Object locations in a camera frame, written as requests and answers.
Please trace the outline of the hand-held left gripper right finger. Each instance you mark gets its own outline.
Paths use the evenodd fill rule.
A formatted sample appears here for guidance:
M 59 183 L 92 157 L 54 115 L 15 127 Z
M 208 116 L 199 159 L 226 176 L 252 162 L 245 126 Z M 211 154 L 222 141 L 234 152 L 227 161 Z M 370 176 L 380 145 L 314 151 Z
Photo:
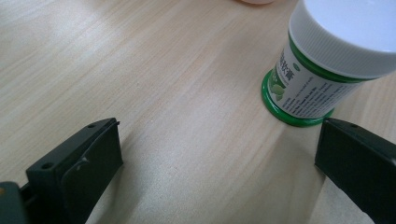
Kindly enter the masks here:
M 359 125 L 327 118 L 315 165 L 375 224 L 396 224 L 396 144 Z

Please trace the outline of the green jar with white lid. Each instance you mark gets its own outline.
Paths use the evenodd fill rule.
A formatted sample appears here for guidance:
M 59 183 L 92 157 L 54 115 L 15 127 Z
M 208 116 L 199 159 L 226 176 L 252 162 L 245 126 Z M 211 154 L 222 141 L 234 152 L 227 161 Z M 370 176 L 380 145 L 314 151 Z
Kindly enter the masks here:
M 317 125 L 363 82 L 395 71 L 396 0 L 299 0 L 262 99 L 290 125 Z

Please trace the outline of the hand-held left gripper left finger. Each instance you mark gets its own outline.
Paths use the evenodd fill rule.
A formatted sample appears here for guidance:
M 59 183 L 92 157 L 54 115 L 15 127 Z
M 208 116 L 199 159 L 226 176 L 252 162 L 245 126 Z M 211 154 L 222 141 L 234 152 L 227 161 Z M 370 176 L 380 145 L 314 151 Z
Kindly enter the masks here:
M 119 122 L 91 123 L 27 170 L 22 192 L 34 224 L 85 224 L 123 165 Z

